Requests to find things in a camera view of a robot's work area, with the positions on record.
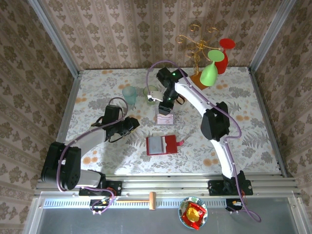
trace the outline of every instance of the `gold wire decoration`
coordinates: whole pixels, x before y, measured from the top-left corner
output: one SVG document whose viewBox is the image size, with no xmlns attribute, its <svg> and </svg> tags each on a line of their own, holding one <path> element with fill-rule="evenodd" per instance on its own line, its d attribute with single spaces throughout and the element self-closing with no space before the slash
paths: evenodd
<svg viewBox="0 0 312 234">
<path fill-rule="evenodd" d="M 191 38 L 185 36 L 185 35 L 179 35 L 175 38 L 175 41 L 179 44 L 182 44 L 184 42 L 186 42 L 187 40 L 189 40 L 190 42 L 192 42 L 194 44 L 194 46 L 188 46 L 186 45 L 186 51 L 185 51 L 185 56 L 188 58 L 193 58 L 194 60 L 194 70 L 195 70 L 195 74 L 198 75 L 199 73 L 199 67 L 198 67 L 198 63 L 200 62 L 200 53 L 203 54 L 204 58 L 207 59 L 208 61 L 211 61 L 208 57 L 207 57 L 207 51 L 204 51 L 206 49 L 213 49 L 213 50 L 222 50 L 223 48 L 215 48 L 215 47 L 210 47 L 208 45 L 208 43 L 210 41 L 212 41 L 215 38 L 214 34 L 209 40 L 204 40 L 201 34 L 201 27 L 197 24 L 191 24 L 189 26 L 189 29 L 191 32 L 194 32 L 196 30 L 199 31 L 199 41 L 194 41 Z M 208 29 L 209 33 L 215 33 L 215 32 L 219 32 L 219 30 L 217 30 L 214 27 L 211 27 Z"/>
</svg>

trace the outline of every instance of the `clear plastic cup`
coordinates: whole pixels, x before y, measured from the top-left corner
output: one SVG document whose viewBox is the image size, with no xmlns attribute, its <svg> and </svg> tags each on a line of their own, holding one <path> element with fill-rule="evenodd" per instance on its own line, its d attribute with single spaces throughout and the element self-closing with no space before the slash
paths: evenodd
<svg viewBox="0 0 312 234">
<path fill-rule="evenodd" d="M 150 91 L 158 91 L 158 89 L 157 89 L 155 86 L 153 86 L 153 85 L 149 85 L 148 88 L 150 89 Z M 143 89 L 143 94 L 144 94 L 144 96 L 146 97 L 147 104 L 153 105 L 153 104 L 156 103 L 155 101 L 149 101 L 149 100 L 148 100 L 148 98 L 147 98 L 147 95 L 148 95 L 147 87 L 145 87 L 145 88 Z"/>
<path fill-rule="evenodd" d="M 137 99 L 137 90 L 133 86 L 127 86 L 122 90 L 122 95 L 129 105 L 134 105 Z"/>
</svg>

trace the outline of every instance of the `floral tablecloth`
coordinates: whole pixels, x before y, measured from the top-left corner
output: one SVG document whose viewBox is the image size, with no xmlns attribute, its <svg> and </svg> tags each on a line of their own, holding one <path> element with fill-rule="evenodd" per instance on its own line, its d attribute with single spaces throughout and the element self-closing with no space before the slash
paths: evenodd
<svg viewBox="0 0 312 234">
<path fill-rule="evenodd" d="M 82 169 L 92 169 L 105 174 L 127 175 L 141 173 L 221 173 L 218 157 L 212 144 L 200 131 L 201 116 L 186 101 L 175 105 L 174 125 L 155 124 L 158 104 L 149 105 L 143 95 L 146 69 L 84 71 L 71 117 L 66 140 L 87 130 L 104 114 L 108 101 L 122 97 L 121 90 L 136 87 L 137 98 L 128 115 L 139 120 L 140 126 L 130 135 L 115 143 L 104 142 L 82 157 Z M 163 90 L 156 78 L 158 69 L 149 76 L 149 85 Z M 184 71 L 191 75 L 193 68 Z M 216 84 L 203 91 L 211 100 L 227 103 L 229 113 L 239 123 L 242 137 L 231 141 L 236 163 L 244 172 L 279 174 L 267 129 L 258 105 L 253 85 L 246 67 L 230 67 L 218 77 Z M 115 104 L 124 106 L 121 101 Z M 231 123 L 230 134 L 237 134 Z M 151 135 L 175 134 L 185 143 L 177 154 L 147 156 L 145 138 Z"/>
</svg>

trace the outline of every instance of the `gray floor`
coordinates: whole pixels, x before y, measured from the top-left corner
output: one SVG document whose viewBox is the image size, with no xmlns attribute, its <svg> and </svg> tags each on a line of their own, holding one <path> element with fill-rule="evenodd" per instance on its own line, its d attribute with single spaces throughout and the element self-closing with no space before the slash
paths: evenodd
<svg viewBox="0 0 312 234">
<path fill-rule="evenodd" d="M 230 215 L 225 209 L 210 209 L 207 223 L 199 230 L 186 228 L 177 209 L 109 209 L 92 215 L 88 209 L 45 209 L 38 234 L 296 234 L 286 199 L 250 199 L 248 207 L 262 223 L 246 214 Z"/>
</svg>

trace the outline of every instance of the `patterned wallpaper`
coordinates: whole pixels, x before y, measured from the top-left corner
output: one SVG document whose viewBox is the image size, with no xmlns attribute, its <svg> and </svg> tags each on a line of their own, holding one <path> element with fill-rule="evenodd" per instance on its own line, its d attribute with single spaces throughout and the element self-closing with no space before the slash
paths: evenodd
<svg viewBox="0 0 312 234">
<path fill-rule="evenodd" d="M 0 233 L 21 233 L 73 79 L 26 1 L 0 1 Z"/>
<path fill-rule="evenodd" d="M 312 1 L 297 0 L 256 78 L 312 220 Z"/>
<path fill-rule="evenodd" d="M 184 34 L 193 40 L 202 27 L 229 37 L 236 47 L 228 51 L 230 66 L 249 66 L 281 0 L 41 0 L 65 46 L 80 70 L 149 67 L 170 59 L 192 67 L 184 56 L 186 43 L 175 39 Z"/>
</svg>

